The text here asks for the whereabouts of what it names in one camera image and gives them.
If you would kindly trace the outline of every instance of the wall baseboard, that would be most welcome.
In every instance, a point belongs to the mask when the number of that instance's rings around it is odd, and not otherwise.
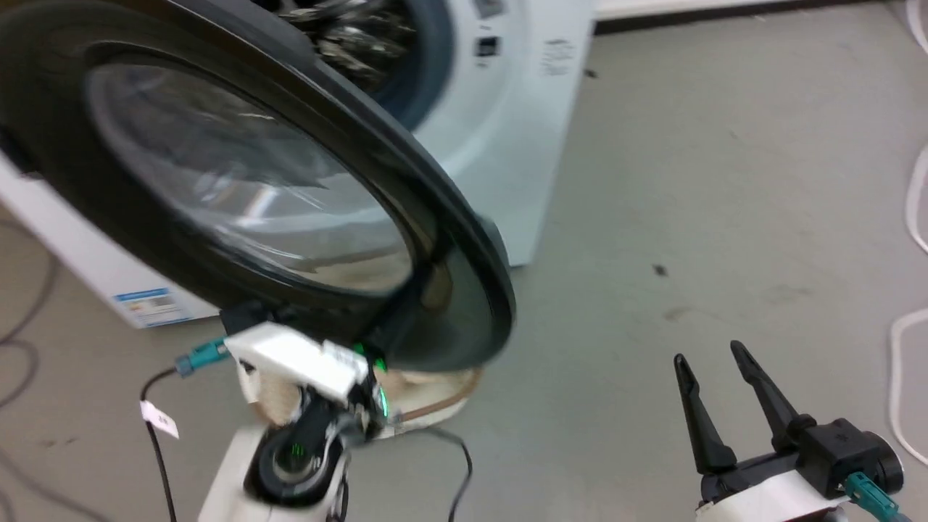
[[[684,25],[708,20],[721,20],[726,18],[753,17],[772,13],[783,13],[803,9],[820,9],[823,7],[848,6],[853,4],[872,3],[880,0],[786,0],[770,4],[751,4],[726,7],[713,7],[695,11],[657,13],[614,20],[599,20],[593,34],[626,33],[629,31],[642,31],[669,25]]]

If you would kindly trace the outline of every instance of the concrete floor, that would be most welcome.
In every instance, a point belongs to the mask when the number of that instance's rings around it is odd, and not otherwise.
[[[733,338],[800,411],[888,437],[886,331],[928,304],[928,258],[901,219],[928,142],[928,57],[896,16],[863,5],[604,36],[588,68],[598,78],[583,82],[537,262],[514,275],[518,331],[447,425],[476,466],[458,519],[691,519],[699,478],[675,353],[735,451],[769,450]],[[2,332],[32,299],[45,252],[7,231],[0,244]],[[24,334],[42,368],[0,412],[0,445],[114,522],[165,520],[138,388],[220,331],[214,320],[131,330],[63,273]],[[907,368],[928,365],[928,352],[910,353]],[[2,361],[0,397],[24,367],[17,353]],[[926,391],[915,375],[909,398]],[[153,400],[180,426],[163,446],[181,520],[193,520],[251,416],[231,366]],[[924,407],[910,400],[904,415],[928,450]],[[926,518],[928,472],[904,461],[898,499]],[[463,469],[458,450],[426,437],[361,450],[350,519],[442,520]],[[81,519],[2,470],[0,489],[19,520]]]

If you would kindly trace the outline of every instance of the washing machine door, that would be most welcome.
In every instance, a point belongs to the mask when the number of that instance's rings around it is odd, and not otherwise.
[[[509,335],[492,231],[248,0],[0,0],[0,125],[22,171],[218,307],[352,343],[403,303],[402,342],[373,347],[422,371],[482,364]]]

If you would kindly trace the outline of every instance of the teal cable connector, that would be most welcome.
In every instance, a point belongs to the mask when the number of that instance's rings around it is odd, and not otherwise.
[[[899,513],[899,504],[859,471],[852,473],[844,481],[844,493],[850,497],[851,502],[875,516],[880,522],[909,520]]]
[[[203,343],[194,348],[189,354],[182,355],[174,360],[174,368],[181,377],[187,377],[196,370],[219,362],[229,356],[229,351],[223,342],[226,339],[220,337],[213,339],[209,343]]]

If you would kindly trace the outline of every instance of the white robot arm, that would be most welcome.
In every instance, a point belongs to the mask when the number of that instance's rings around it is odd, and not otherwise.
[[[846,502],[881,522],[908,520],[888,496],[902,489],[904,477],[886,441],[846,419],[818,424],[798,413],[742,343],[732,341],[731,353],[761,403],[774,451],[739,462],[715,430],[687,360],[677,355],[680,398],[702,475],[697,521],[846,521]]]
[[[292,423],[236,433],[200,522],[342,522],[348,449],[386,425],[368,362],[273,322],[225,344],[237,364],[285,379],[303,396]],[[241,373],[240,381],[246,398],[257,395],[249,375]]]

